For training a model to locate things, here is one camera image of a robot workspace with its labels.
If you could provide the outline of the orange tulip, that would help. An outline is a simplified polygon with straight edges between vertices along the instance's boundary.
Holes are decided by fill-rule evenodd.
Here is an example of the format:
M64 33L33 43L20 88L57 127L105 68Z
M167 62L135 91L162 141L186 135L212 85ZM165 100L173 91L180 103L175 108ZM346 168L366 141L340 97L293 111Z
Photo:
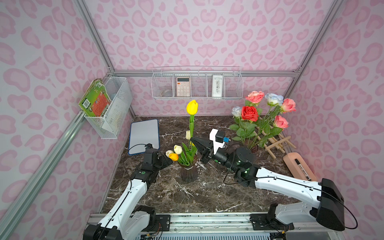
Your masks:
M186 160L183 154L184 153L182 153L181 155L178 155L176 153L171 153L169 154L169 158L174 162L178 162L183 167L188 167L190 163L188 162L188 160Z

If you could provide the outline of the blue framed whiteboard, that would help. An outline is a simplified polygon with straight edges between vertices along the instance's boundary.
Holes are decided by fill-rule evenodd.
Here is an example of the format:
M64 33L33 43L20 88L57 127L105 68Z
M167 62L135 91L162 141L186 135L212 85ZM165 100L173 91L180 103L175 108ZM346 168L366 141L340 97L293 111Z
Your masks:
M131 124L128 154L133 156L144 153L147 144L151 144L154 149L160 147L159 121L157 119Z

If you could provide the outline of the small yellow tulip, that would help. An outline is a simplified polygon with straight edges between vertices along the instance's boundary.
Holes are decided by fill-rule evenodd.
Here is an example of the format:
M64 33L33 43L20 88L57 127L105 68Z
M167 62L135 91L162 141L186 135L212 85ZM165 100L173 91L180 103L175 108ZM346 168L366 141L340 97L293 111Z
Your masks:
M191 131L191 138L193 137L193 134L194 134L195 115L198 112L198 107L199 107L199 104L196 102L196 100L192 100L191 102L188 103L186 108L187 113L190 115L189 130Z

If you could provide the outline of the white rose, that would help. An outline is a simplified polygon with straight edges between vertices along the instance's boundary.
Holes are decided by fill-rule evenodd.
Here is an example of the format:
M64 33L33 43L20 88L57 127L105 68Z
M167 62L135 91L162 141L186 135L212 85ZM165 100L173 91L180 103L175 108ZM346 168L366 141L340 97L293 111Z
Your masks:
M232 108L232 115L234 118L240 118L242 116L242 107Z
M267 100L267 104L271 107L281 106L284 102L283 96L273 93L266 94L265 99Z

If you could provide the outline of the red rose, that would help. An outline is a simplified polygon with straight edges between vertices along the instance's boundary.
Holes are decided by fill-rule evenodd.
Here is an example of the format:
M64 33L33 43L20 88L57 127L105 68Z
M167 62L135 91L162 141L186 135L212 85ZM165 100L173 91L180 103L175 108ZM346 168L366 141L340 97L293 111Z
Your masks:
M234 141L242 142L250 140L256 136L256 122L259 119L258 111L253 106L243 106L242 116L234 118L234 124L230 125L230 129L236 132L236 136L232 138Z

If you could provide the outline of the wooden easel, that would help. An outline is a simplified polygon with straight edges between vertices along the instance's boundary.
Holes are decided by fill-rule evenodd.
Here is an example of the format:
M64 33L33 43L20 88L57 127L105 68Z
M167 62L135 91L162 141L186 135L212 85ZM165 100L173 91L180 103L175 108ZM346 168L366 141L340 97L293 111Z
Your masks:
M286 154L288 151L286 148L290 147L291 149L296 149L297 146L291 142L291 136L285 137L283 133L278 134L277 136L268 138L266 142L261 145L262 137L266 137L267 134L264 131L261 131L257 135L258 147L264 149L273 159L276 159L276 155L273 152L273 149L277 149L278 152Z

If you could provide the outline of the pink rose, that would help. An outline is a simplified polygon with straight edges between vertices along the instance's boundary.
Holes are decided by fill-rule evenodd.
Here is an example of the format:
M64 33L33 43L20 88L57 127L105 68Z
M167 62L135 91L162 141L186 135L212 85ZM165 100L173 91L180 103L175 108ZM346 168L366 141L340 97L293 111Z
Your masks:
M246 97L246 100L251 102L252 104L258 105L262 99L264 98L265 93L262 91L252 91Z
M276 116L275 120L272 123L267 122L262 128L263 132L266 135L260 140L260 146L264 146L267 143L268 139L277 136L288 126L288 121L280 115Z
M281 105L281 113L291 113L296 111L296 103L292 99L285 99Z

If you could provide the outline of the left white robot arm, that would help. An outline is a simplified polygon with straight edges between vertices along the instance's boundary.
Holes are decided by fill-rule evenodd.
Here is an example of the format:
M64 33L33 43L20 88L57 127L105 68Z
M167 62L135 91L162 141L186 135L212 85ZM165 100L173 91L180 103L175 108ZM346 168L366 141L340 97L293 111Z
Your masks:
M148 232L151 239L162 232L164 227L157 220L155 209L137 204L156 182L159 171L172 163L152 144L146 144L143 162L135 168L126 189L99 223L86 227L83 239L134 240L142 231Z

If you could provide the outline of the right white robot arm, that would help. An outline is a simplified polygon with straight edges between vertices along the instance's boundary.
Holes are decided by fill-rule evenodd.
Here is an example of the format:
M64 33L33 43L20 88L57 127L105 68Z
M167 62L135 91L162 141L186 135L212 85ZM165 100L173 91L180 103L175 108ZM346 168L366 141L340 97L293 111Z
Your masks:
M236 184L243 187L273 191L298 200L296 204L271 205L269 213L281 224L314 223L334 230L344 231L344 198L332 180L323 178L320 182L300 180L274 173L253 163L254 155L246 147L238 147L231 153L225 149L225 142L198 137L192 143L202 155L203 163L218 162L235 173Z

